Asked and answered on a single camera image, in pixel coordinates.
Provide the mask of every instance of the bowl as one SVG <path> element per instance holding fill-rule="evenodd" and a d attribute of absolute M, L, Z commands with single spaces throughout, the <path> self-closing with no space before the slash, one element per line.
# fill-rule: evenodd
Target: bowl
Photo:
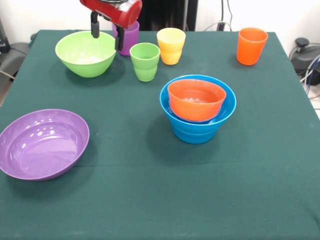
<path fill-rule="evenodd" d="M 55 53 L 75 74 L 93 78 L 103 74 L 113 62 L 115 41 L 105 32 L 94 38 L 91 31 L 78 31 L 62 38 L 55 46 Z"/>
<path fill-rule="evenodd" d="M 0 134 L 0 169 L 21 180 L 56 178 L 77 162 L 89 135 L 86 121 L 73 112 L 43 109 L 29 113 Z"/>
<path fill-rule="evenodd" d="M 179 119 L 172 113 L 169 104 L 168 86 L 174 81 L 182 79 L 204 80 L 210 83 L 217 84 L 225 90 L 226 98 L 221 106 L 220 112 L 214 119 L 203 124 L 197 124 Z M 171 123 L 173 133 L 177 138 L 189 144 L 203 144 L 210 141 L 215 136 L 217 130 L 234 113 L 237 105 L 236 96 L 227 84 L 214 77 L 206 75 L 185 75 L 177 77 L 169 81 L 162 88 L 159 98 L 161 107 Z"/>
<path fill-rule="evenodd" d="M 227 96 L 219 85 L 199 79 L 181 79 L 168 85 L 170 107 L 175 115 L 189 121 L 213 119 Z"/>

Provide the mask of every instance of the orange cup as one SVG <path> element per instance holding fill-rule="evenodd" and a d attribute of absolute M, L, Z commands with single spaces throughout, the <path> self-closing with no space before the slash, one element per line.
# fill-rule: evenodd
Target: orange cup
<path fill-rule="evenodd" d="M 237 60 L 243 65 L 254 65 L 264 50 L 268 34 L 255 27 L 247 27 L 239 31 Z"/>
<path fill-rule="evenodd" d="M 220 111 L 226 91 L 209 81 L 182 79 L 169 84 L 169 103 L 178 117 L 189 121 L 207 121 Z"/>

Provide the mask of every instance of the purple cup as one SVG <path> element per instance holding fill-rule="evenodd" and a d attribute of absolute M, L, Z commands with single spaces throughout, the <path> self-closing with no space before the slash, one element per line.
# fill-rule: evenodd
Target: purple cup
<path fill-rule="evenodd" d="M 118 51 L 123 56 L 130 56 L 130 48 L 139 42 L 139 22 L 135 21 L 134 24 L 124 30 L 123 48 Z M 112 24 L 113 37 L 118 35 L 116 25 Z"/>

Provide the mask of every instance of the cup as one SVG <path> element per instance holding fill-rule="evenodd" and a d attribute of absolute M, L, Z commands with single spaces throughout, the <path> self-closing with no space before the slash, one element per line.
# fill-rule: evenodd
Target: cup
<path fill-rule="evenodd" d="M 158 31 L 156 38 L 163 63 L 167 65 L 177 64 L 185 45 L 185 32 L 178 28 L 168 27 Z"/>
<path fill-rule="evenodd" d="M 160 49 L 157 45 L 142 42 L 130 49 L 130 57 L 136 77 L 142 82 L 149 82 L 156 76 Z"/>
<path fill-rule="evenodd" d="M 118 51 L 123 56 L 130 56 L 130 48 L 139 42 L 139 27 L 138 21 L 135 21 L 131 26 L 124 30 L 123 48 Z M 118 36 L 117 26 L 112 24 L 113 37 Z"/>
<path fill-rule="evenodd" d="M 268 34 L 255 27 L 246 27 L 239 31 L 237 60 L 243 65 L 254 65 L 264 50 Z"/>

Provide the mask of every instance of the bowl rim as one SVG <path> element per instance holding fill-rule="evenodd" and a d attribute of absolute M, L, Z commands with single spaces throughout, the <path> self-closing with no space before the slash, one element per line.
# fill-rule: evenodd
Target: bowl rim
<path fill-rule="evenodd" d="M 180 39 L 180 40 L 177 40 L 177 41 L 166 41 L 166 40 L 164 40 L 163 38 L 161 38 L 161 34 L 162 34 L 162 32 L 165 32 L 165 31 L 170 31 L 170 30 L 175 30 L 175 31 L 177 31 L 177 32 L 179 32 L 179 33 L 181 33 L 182 35 L 183 35 L 183 38 L 182 39 Z M 185 41 L 186 40 L 186 33 L 184 32 L 184 31 L 182 31 L 180 28 L 176 28 L 176 27 L 165 27 L 165 28 L 162 28 L 162 29 L 160 29 L 157 33 L 156 33 L 156 38 L 157 38 L 157 40 L 159 41 L 161 41 L 161 42 L 164 42 L 164 43 L 167 43 L 167 44 L 179 44 L 179 43 L 182 43 L 183 41 Z"/>
<path fill-rule="evenodd" d="M 55 48 L 54 48 L 54 51 L 55 51 L 55 54 L 57 55 L 57 57 L 58 57 L 61 61 L 64 61 L 64 62 L 66 62 L 66 63 L 68 63 L 68 64 L 80 65 L 80 66 L 90 66 L 90 65 L 102 63 L 103 61 L 108 60 L 109 58 L 111 58 L 112 56 L 114 56 L 114 55 L 116 54 L 117 51 L 113 48 L 112 54 L 110 54 L 108 57 L 105 57 L 105 58 L 103 58 L 102 60 L 100 60 L 100 61 L 98 61 L 98 62 L 94 62 L 94 63 L 74 63 L 74 62 L 71 62 L 71 61 L 66 61 L 66 60 L 64 60 L 64 59 L 61 57 L 61 55 L 58 54 L 58 46 L 61 44 L 62 41 L 66 40 L 67 38 L 70 38 L 70 37 L 73 36 L 73 35 L 83 34 L 83 33 L 87 33 L 87 32 L 90 32 L 90 33 L 91 33 L 90 30 L 83 30 L 83 31 L 81 30 L 81 31 L 76 31 L 76 32 L 70 33 L 70 34 L 64 36 L 63 38 L 61 38 L 61 39 L 56 43 Z M 100 31 L 99 33 L 107 36 L 108 38 L 112 38 L 114 41 L 116 41 L 113 36 L 111 36 L 110 34 L 108 34 L 108 33 L 106 33 L 106 32 Z"/>
<path fill-rule="evenodd" d="M 153 57 L 147 58 L 147 59 L 140 58 L 140 57 L 136 57 L 135 55 L 133 55 L 133 54 L 131 53 L 131 51 L 132 51 L 132 49 L 134 49 L 135 47 L 138 47 L 138 46 L 140 46 L 140 45 L 150 45 L 150 46 L 152 46 L 152 47 L 155 47 L 155 48 L 157 49 L 158 53 L 156 54 L 156 56 L 153 56 Z M 161 51 L 160 51 L 160 48 L 159 48 L 156 44 L 151 43 L 151 42 L 139 42 L 139 43 L 133 45 L 132 47 L 130 47 L 130 50 L 129 50 L 130 56 L 131 56 L 132 58 L 134 58 L 134 59 L 139 60 L 139 61 L 150 61 L 150 60 L 157 59 L 157 58 L 160 57 L 160 52 L 161 52 Z"/>
<path fill-rule="evenodd" d="M 214 80 L 220 82 L 221 84 L 223 84 L 226 88 L 228 88 L 228 89 L 230 90 L 230 92 L 232 93 L 232 96 L 233 96 L 233 98 L 234 98 L 234 106 L 233 106 L 233 109 L 232 109 L 232 111 L 230 112 L 230 114 L 229 114 L 228 116 L 224 117 L 224 118 L 221 119 L 220 121 L 211 122 L 211 123 L 206 123 L 206 124 L 199 124 L 199 123 L 190 123 L 190 122 L 182 121 L 182 120 L 180 120 L 180 119 L 178 119 L 178 118 L 173 117 L 173 116 L 167 111 L 167 109 L 164 107 L 164 105 L 163 105 L 163 103 L 162 103 L 162 101 L 161 101 L 161 96 L 162 96 L 164 90 L 165 90 L 166 88 L 168 88 L 168 85 L 169 85 L 170 83 L 174 82 L 174 81 L 180 80 L 181 78 L 182 78 L 182 79 L 184 79 L 184 78 L 194 78 L 194 79 L 196 79 L 197 77 L 205 77 L 205 78 L 214 79 Z M 236 106 L 237 106 L 237 98 L 236 98 L 236 95 L 235 95 L 234 91 L 231 89 L 231 87 L 229 87 L 226 83 L 224 83 L 223 81 L 221 81 L 221 80 L 219 80 L 219 79 L 217 79 L 217 78 L 215 78 L 215 77 L 208 76 L 208 75 L 202 75 L 202 74 L 182 75 L 182 76 L 178 76 L 178 77 L 170 80 L 170 81 L 167 82 L 167 83 L 163 86 L 163 88 L 161 89 L 160 95 L 159 95 L 159 100 L 160 100 L 160 104 L 161 104 L 162 109 L 164 110 L 164 112 L 165 112 L 167 115 L 170 116 L 170 118 L 172 118 L 172 119 L 174 119 L 174 120 L 176 120 L 176 121 L 178 121 L 178 122 L 180 122 L 180 123 L 182 123 L 182 124 L 186 124 L 186 125 L 189 125 L 189 126 L 197 126 L 197 127 L 199 127 L 199 126 L 212 126 L 212 125 L 217 125 L 217 124 L 222 123 L 223 121 L 227 120 L 227 119 L 234 113 L 234 111 L 235 111 L 235 109 L 236 109 Z"/>
<path fill-rule="evenodd" d="M 206 82 L 206 83 L 208 83 L 208 84 L 210 84 L 210 85 L 216 85 L 220 90 L 223 91 L 223 95 L 224 95 L 224 96 L 223 96 L 223 98 L 219 99 L 218 101 L 211 101 L 211 102 L 192 102 L 192 101 L 186 101 L 185 99 L 183 99 L 183 98 L 181 98 L 181 97 L 178 97 L 177 95 L 173 94 L 172 91 L 170 91 L 170 86 L 172 86 L 173 83 L 180 82 L 180 81 L 183 82 L 183 81 L 185 81 L 185 80 L 188 80 L 188 81 L 203 81 L 203 82 Z M 175 99 L 178 99 L 178 100 L 184 101 L 184 102 L 188 102 L 188 103 L 191 104 L 191 105 L 202 105 L 202 106 L 206 106 L 206 105 L 217 105 L 217 104 L 220 104 L 221 102 L 223 103 L 223 102 L 225 101 L 226 97 L 227 97 L 227 92 L 226 92 L 226 90 L 224 90 L 223 87 L 221 87 L 221 86 L 219 86 L 218 84 L 215 84 L 215 83 L 213 83 L 213 82 L 205 81 L 205 80 L 201 80 L 201 79 L 190 79 L 190 78 L 188 78 L 188 79 L 187 79 L 187 78 L 186 78 L 186 79 L 179 79 L 179 80 L 176 80 L 176 81 L 171 82 L 171 83 L 168 85 L 167 89 L 168 89 L 168 93 L 170 93 L 170 94 L 169 94 L 169 97 L 170 97 L 170 95 L 172 95 Z"/>
<path fill-rule="evenodd" d="M 69 111 L 69 110 L 65 110 L 65 109 L 60 109 L 60 108 L 46 108 L 46 109 L 41 109 L 41 110 L 36 110 L 36 111 L 33 111 L 33 112 L 29 112 L 25 115 L 22 115 L 20 117 L 18 117 L 16 120 L 12 121 L 8 126 L 5 127 L 5 129 L 2 130 L 2 132 L 0 133 L 0 138 L 2 137 L 2 135 L 6 132 L 6 130 L 11 127 L 14 123 L 18 122 L 19 120 L 29 116 L 29 115 L 32 115 L 32 114 L 36 114 L 36 113 L 40 113 L 40 112 L 46 112 L 46 111 L 59 111 L 59 112 L 65 112 L 65 113 L 69 113 L 69 114 L 72 114 L 72 115 L 75 115 L 77 116 L 80 120 L 83 121 L 84 125 L 85 125 L 85 130 L 87 131 L 87 139 L 84 140 L 84 148 L 77 154 L 77 156 L 74 158 L 74 160 L 68 164 L 67 166 L 65 166 L 64 168 L 54 172 L 54 173 L 51 173 L 49 175 L 45 175 L 45 176 L 41 176 L 41 177 L 19 177 L 19 176 L 16 176 L 16 175 L 13 175 L 13 174 L 9 174 L 6 170 L 4 170 L 1 166 L 0 166 L 0 170 L 3 171 L 5 174 L 7 174 L 8 176 L 10 177 L 13 177 L 15 179 L 20 179 L 20 180 L 26 180 L 26 181 L 39 181 L 39 180 L 46 180 L 48 178 L 50 178 L 51 176 L 55 176 L 56 174 L 60 173 L 60 172 L 63 172 L 64 170 L 68 169 L 70 166 L 72 166 L 73 164 L 75 164 L 78 159 L 81 157 L 81 155 L 84 153 L 84 151 L 86 150 L 87 146 L 88 146 L 88 143 L 89 143 L 89 139 L 90 139 L 90 129 L 89 129 L 89 126 L 88 126 L 88 123 L 78 114 L 76 114 L 75 112 L 72 112 L 72 111 Z"/>

